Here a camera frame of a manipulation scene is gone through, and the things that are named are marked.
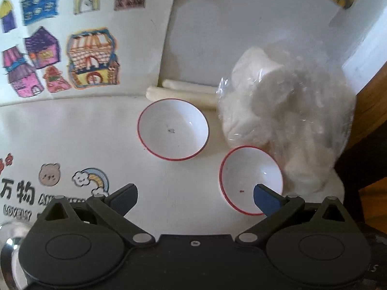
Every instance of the cartoon bear face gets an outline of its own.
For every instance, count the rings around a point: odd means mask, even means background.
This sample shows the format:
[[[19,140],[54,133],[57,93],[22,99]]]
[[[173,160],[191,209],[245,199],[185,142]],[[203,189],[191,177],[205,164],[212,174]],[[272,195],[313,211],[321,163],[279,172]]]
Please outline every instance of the cartoon bear face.
[[[44,186],[57,185],[60,179],[59,163],[43,165],[39,172],[39,182]]]

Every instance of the red rim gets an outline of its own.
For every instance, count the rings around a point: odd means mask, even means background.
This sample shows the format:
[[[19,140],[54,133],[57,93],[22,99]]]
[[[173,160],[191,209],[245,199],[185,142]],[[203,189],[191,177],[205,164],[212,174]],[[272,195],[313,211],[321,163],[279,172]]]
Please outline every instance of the red rim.
[[[159,103],[160,101],[165,101],[165,100],[177,100],[177,101],[182,101],[182,102],[185,102],[185,103],[188,103],[190,104],[191,106],[193,106],[196,110],[198,110],[204,117],[204,119],[206,120],[206,123],[207,123],[207,128],[208,128],[208,136],[207,136],[207,140],[206,142],[204,143],[204,146],[195,154],[193,154],[192,156],[189,156],[189,157],[186,157],[186,158],[181,158],[181,159],[172,159],[172,158],[167,158],[167,157],[163,157],[163,156],[160,156],[158,154],[156,154],[155,152],[153,152],[152,150],[150,150],[148,148],[148,146],[145,144],[145,142],[142,140],[141,138],[141,134],[140,134],[140,121],[141,121],[141,117],[142,115],[145,113],[145,111],[147,111],[147,109],[149,107],[151,107],[152,105],[154,105],[155,103]],[[164,160],[167,160],[167,161],[185,161],[185,160],[188,160],[188,159],[192,159],[193,157],[196,157],[198,154],[200,154],[204,148],[206,148],[207,144],[208,144],[208,140],[210,139],[210,125],[208,124],[208,120],[206,118],[206,116],[203,114],[203,112],[201,112],[197,107],[195,107],[192,103],[188,102],[188,101],[185,101],[185,100],[182,100],[182,99],[177,99],[177,98],[168,98],[168,99],[161,99],[159,101],[155,101],[154,103],[151,103],[149,106],[147,106],[143,112],[141,112],[140,116],[139,116],[139,119],[137,121],[137,135],[139,136],[139,139],[141,141],[141,144],[144,145],[144,147],[147,149],[147,151],[149,151],[152,155],[160,158],[160,159],[164,159]]]
[[[281,195],[282,195],[282,193],[283,193],[283,191],[284,191],[284,177],[283,177],[283,175],[282,175],[282,171],[281,171],[281,169],[279,168],[278,163],[275,161],[275,159],[274,159],[271,155],[269,155],[269,154],[268,154],[267,152],[265,152],[263,149],[260,149],[259,147],[256,147],[256,146],[241,146],[241,147],[237,147],[237,148],[233,149],[232,151],[230,151],[230,152],[226,155],[226,157],[223,159],[222,164],[220,165],[220,168],[219,168],[219,184],[220,184],[220,189],[221,189],[222,194],[223,194],[224,198],[226,199],[227,203],[229,203],[230,206],[231,206],[232,208],[234,208],[236,211],[238,211],[238,212],[240,212],[240,213],[242,213],[242,214],[248,215],[248,216],[262,216],[264,213],[248,213],[247,211],[244,211],[244,210],[241,210],[240,208],[238,208],[238,207],[231,201],[231,199],[227,196],[226,191],[224,190],[223,180],[222,180],[222,172],[223,172],[224,164],[226,163],[228,157],[230,157],[234,152],[236,152],[237,150],[242,149],[242,148],[255,148],[255,149],[258,149],[258,150],[264,152],[265,154],[267,154],[270,158],[272,158],[272,159],[274,160],[275,164],[277,165],[277,167],[278,167],[278,169],[279,169],[279,171],[280,171],[280,173],[281,173],[281,177],[282,177],[282,189],[281,189]]]

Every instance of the white paper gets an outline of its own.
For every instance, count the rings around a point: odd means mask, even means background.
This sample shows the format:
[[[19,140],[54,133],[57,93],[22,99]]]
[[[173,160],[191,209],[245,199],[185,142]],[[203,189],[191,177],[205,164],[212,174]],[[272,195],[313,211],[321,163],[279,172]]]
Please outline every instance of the white paper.
[[[0,105],[144,94],[157,84],[173,0],[135,0],[138,5],[123,3],[123,8],[117,7],[119,0],[9,1],[16,28],[5,32],[1,19]],[[0,13],[6,14],[8,8],[5,5]],[[18,50],[16,60],[4,59],[4,52],[9,56],[7,49],[12,47]],[[74,57],[76,77],[71,65]],[[24,67],[36,68],[37,80],[22,79],[16,84],[9,76],[10,64],[19,61],[20,65],[23,58]]]

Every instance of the metal bowl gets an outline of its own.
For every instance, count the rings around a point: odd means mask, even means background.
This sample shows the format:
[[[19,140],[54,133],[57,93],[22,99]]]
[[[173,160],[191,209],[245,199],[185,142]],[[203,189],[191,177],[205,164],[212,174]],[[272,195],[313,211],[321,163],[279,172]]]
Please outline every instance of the metal bowl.
[[[0,290],[22,290],[28,285],[19,264],[19,248],[30,229],[23,222],[0,225]]]

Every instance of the wooden floor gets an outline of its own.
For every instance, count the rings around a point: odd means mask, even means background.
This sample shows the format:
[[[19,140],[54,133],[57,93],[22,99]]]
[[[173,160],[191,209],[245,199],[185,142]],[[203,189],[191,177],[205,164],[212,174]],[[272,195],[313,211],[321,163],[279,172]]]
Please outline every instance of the wooden floor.
[[[357,109],[347,149],[386,121],[387,63],[357,96]],[[387,178],[361,190],[360,196],[366,223],[387,233]]]

